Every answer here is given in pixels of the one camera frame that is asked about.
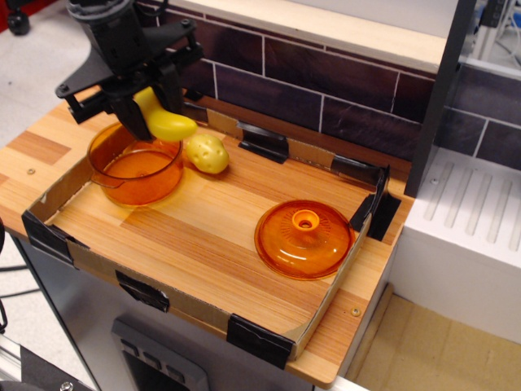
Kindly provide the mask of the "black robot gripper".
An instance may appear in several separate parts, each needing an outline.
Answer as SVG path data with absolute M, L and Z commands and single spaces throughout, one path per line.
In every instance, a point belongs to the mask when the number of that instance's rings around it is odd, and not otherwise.
M 204 56 L 196 23 L 144 27 L 137 7 L 70 7 L 90 42 L 86 61 L 56 88 L 77 123 L 114 114 L 137 139 L 152 141 L 134 95 L 151 87 L 162 107 L 183 113 L 181 72 Z

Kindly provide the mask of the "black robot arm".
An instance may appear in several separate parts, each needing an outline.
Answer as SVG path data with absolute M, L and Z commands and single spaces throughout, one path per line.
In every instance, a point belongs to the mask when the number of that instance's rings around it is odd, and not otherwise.
M 86 61 L 56 88 L 77 123 L 101 112 L 116 115 L 136 138 L 153 136 L 134 96 L 150 87 L 162 107 L 182 113 L 182 70 L 204 56 L 196 23 L 144 27 L 132 1 L 70 1 L 69 15 L 90 42 Z

